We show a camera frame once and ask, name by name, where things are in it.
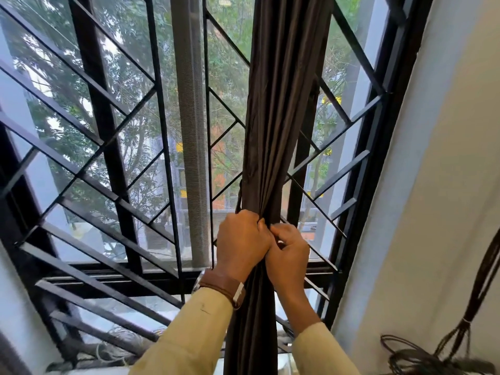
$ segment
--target curtain fabric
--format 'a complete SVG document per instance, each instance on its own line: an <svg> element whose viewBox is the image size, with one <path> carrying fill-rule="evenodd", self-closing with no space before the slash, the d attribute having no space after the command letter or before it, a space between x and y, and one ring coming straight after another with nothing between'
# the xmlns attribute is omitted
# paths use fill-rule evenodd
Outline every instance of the curtain fabric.
<svg viewBox="0 0 500 375"><path fill-rule="evenodd" d="M333 0L255 0L242 207L279 222L282 187L315 78ZM274 289L264 261L232 317L224 374L278 372Z"/></svg>

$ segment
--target beige sleeve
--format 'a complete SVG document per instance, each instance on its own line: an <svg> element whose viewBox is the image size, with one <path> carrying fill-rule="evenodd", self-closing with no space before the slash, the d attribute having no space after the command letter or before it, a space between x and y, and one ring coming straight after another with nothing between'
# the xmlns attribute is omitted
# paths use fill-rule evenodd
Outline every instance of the beige sleeve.
<svg viewBox="0 0 500 375"><path fill-rule="evenodd" d="M292 345L300 375L359 375L359 371L322 322L300 333Z"/></svg>
<svg viewBox="0 0 500 375"><path fill-rule="evenodd" d="M232 313L224 295L199 289L129 375L212 375Z"/></svg>

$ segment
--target black cable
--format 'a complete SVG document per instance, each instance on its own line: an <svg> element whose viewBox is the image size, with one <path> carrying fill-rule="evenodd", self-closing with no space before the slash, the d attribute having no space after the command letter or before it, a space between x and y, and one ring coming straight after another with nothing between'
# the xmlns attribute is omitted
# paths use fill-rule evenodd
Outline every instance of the black cable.
<svg viewBox="0 0 500 375"><path fill-rule="evenodd" d="M475 363L472 363L473 361L470 360L464 362L455 360L454 356L460 349L464 337L467 335L466 358L469 357L471 350L471 323L478 314L484 298L490 289L491 282L497 275L499 267L500 228L488 246L481 265L479 266L464 316L458 325L441 339L434 354L426 352L423 348L401 337L390 334L380 336L380 343L391 353L389 357L389 367L392 373L397 375L408 373L455 375L464 373L466 371L464 366L471 365L480 367L475 372L494 373L495 368L490 363L479 360ZM440 359L443 350L453 338L454 341L449 354L446 358ZM390 347L390 342L402 343L409 348L395 350Z"/></svg>

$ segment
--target left hand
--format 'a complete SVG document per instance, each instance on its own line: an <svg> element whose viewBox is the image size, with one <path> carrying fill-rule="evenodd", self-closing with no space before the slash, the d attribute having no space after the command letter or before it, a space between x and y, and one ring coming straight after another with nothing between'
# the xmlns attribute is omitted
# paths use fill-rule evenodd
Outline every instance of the left hand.
<svg viewBox="0 0 500 375"><path fill-rule="evenodd" d="M217 235L217 265L214 271L244 283L251 270L271 247L274 238L263 218L243 209L230 213Z"/></svg>

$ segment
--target wristwatch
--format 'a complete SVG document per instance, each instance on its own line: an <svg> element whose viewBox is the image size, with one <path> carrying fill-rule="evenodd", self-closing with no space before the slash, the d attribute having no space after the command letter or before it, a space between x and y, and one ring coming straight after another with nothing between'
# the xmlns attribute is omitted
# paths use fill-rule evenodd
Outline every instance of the wristwatch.
<svg viewBox="0 0 500 375"><path fill-rule="evenodd" d="M239 280L213 270L203 270L196 280L192 293L201 287L211 288L226 296L234 309L239 309L245 298L245 286Z"/></svg>

